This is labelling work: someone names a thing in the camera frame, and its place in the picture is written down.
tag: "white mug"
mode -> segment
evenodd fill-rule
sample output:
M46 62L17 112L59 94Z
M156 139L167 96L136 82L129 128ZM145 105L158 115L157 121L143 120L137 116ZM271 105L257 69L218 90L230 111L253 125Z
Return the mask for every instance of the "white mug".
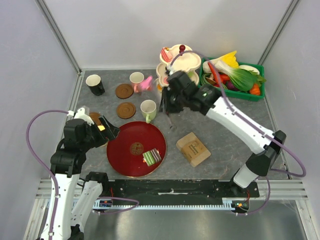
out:
M138 93L139 84L145 79L145 76L141 72L134 72L129 77L131 85L135 93Z
M140 109L145 122L149 124L157 115L157 104L152 100L145 100L141 103Z

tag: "bok choy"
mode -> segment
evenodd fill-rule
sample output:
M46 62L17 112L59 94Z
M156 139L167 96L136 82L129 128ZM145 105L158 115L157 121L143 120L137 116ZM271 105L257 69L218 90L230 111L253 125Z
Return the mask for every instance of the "bok choy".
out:
M223 61L217 61L214 66L219 72L227 74L232 84L241 91L249 91L258 81L258 77L251 72L241 68L231 67Z

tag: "green basket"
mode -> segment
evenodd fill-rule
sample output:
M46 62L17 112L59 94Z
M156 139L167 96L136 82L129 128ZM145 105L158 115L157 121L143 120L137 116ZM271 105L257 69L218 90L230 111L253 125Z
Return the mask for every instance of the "green basket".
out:
M202 61L201 61L201 68L200 68L200 73L199 73L199 79L201 79L202 75L205 73L204 70L203 70L203 63L205 62L206 60L204 58L202 58ZM265 75L265 68L261 65L255 65L255 64L250 64L250 63L244 63L244 62L238 62L239 65L249 65L249 66L252 66L252 67L255 67L256 69L259 70L260 72L260 75L262 77L264 77ZM245 93L245 92L239 92L239 91L231 91L231 90L228 90L228 89L225 89L225 94L230 97L230 98L237 98L237 99L244 99L244 100L249 100L249 101L252 101L252 102L257 102L259 101L260 99L263 99L265 97L265 83L263 82L261 84L261 87L260 87L260 92L261 92L261 95L260 96L257 96L257 95L252 95L250 93Z

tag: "wooden coaster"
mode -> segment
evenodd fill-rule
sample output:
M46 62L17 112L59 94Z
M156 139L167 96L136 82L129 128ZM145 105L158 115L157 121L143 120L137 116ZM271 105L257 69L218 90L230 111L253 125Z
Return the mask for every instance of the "wooden coaster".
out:
M90 112L89 116L90 116L90 118L92 118L92 120L95 124L97 124L98 126L101 125L101 121L99 120L99 117L101 116L100 113Z
M134 89L130 84L123 83L116 87L115 95L120 99L127 99L134 94Z
M121 119L129 119L136 113L136 106L132 102L121 103L116 108L116 114Z

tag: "small cake slice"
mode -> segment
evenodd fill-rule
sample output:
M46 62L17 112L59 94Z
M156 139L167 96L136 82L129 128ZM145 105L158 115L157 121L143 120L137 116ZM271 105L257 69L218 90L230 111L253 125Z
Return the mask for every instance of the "small cake slice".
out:
M146 151L142 155L143 155L143 162L146 163L148 167L162 160L159 154L159 151L156 148L150 151Z
M170 63L172 60L172 54L169 52L168 47L164 47L161 49L161 56L163 60L166 61L167 63Z

